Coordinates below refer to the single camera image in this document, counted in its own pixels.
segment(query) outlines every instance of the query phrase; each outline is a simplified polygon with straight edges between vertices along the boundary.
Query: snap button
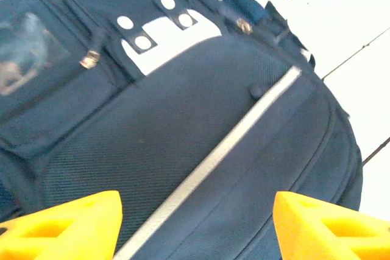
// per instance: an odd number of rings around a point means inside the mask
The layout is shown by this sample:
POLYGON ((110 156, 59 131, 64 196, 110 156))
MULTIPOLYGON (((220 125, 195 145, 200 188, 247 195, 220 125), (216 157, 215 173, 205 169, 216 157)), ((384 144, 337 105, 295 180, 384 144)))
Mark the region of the snap button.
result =
POLYGON ((179 15, 179 23, 183 27, 191 27, 194 22, 193 22, 192 17, 190 17, 186 13, 183 13, 183 14, 179 15))
POLYGON ((145 36, 136 37, 134 42, 142 50, 147 50, 152 47, 152 42, 145 36))
POLYGON ((161 4, 168 10, 174 9, 176 6, 175 0, 161 0, 161 4))
POLYGON ((120 16, 116 22, 125 30, 130 30, 134 27, 134 23, 127 16, 120 16))
POLYGON ((268 87, 266 85, 259 85, 257 83, 254 83, 253 85, 251 85, 249 87, 250 95, 256 100, 258 100, 262 96, 264 96, 264 94, 267 92, 267 90, 268 90, 268 87))

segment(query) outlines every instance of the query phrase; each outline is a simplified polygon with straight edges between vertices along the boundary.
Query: navy blue backpack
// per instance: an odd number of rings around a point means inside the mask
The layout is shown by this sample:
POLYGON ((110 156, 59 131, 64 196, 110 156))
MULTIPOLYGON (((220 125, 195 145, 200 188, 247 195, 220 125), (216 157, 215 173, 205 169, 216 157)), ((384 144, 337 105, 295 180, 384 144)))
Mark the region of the navy blue backpack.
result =
POLYGON ((115 259, 252 260, 281 257, 277 191, 359 208, 348 117, 271 2, 0 12, 1 220, 114 189, 115 259))

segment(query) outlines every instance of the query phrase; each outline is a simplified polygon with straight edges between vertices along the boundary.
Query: white surface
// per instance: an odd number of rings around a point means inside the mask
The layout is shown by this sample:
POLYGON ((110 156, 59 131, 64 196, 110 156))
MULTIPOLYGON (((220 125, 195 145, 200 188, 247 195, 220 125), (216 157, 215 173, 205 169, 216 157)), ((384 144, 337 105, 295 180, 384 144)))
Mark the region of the white surface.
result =
POLYGON ((390 222, 390 146, 363 167, 360 212, 390 222))
POLYGON ((363 159, 390 136, 389 51, 387 31, 325 79, 351 116, 363 159))

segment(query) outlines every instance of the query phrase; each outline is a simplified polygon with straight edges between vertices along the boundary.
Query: metal zipper pull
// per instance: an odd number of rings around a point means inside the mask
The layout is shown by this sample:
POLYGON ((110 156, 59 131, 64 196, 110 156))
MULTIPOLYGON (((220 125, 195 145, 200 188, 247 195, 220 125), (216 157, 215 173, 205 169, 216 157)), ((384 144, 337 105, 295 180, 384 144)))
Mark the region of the metal zipper pull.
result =
POLYGON ((99 52, 96 52, 94 50, 89 50, 87 55, 84 56, 83 59, 81 59, 80 64, 87 69, 91 69, 96 66, 99 59, 100 59, 99 52))
POLYGON ((244 19, 239 18, 236 22, 237 26, 247 35, 250 35, 254 30, 252 26, 244 19))
POLYGON ((103 28, 98 28, 98 30, 92 36, 92 45, 91 49, 88 50, 86 56, 81 59, 80 64, 87 68, 91 69, 96 66, 100 59, 100 51, 103 48, 104 39, 107 36, 107 31, 103 28))

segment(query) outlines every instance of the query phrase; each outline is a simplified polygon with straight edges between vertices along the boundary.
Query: zipper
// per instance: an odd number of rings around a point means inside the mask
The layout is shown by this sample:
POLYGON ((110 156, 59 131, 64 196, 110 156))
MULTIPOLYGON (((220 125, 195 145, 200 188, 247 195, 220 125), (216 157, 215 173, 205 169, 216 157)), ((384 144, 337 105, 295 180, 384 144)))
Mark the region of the zipper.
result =
POLYGON ((236 21, 236 25, 247 35, 250 35, 254 31, 252 26, 243 18, 239 18, 236 21))
POLYGON ((100 59, 100 51, 103 48, 104 39, 107 36, 107 32, 103 28, 98 28, 98 30, 92 36, 92 45, 90 50, 88 50, 86 56, 81 59, 80 64, 87 68, 91 69, 96 66, 100 59))
MULTIPOLYGON (((330 110, 330 117, 329 117, 329 122, 328 122, 328 127, 324 133, 324 136, 322 138, 322 141, 318 145, 317 149, 314 151, 313 156, 310 158, 309 162, 306 164, 305 168, 303 171, 299 174, 295 182, 290 186, 288 191, 291 192, 298 192, 299 188, 302 185, 302 182, 305 181, 305 179, 310 175, 313 166, 316 164, 318 161, 319 157, 322 155, 324 152, 324 149, 328 145, 330 138, 332 137, 333 134, 333 129, 336 124, 336 107, 333 102, 327 98, 328 104, 329 104, 329 110, 330 110)), ((259 243, 259 241, 262 240, 264 237, 264 234, 267 232, 268 228, 270 225, 273 224, 272 221, 272 214, 269 216, 267 221, 264 223, 264 225, 258 230, 256 235, 249 241, 249 243, 243 248, 243 250, 234 258, 234 260, 245 260, 248 256, 248 254, 256 247, 256 245, 259 243)))

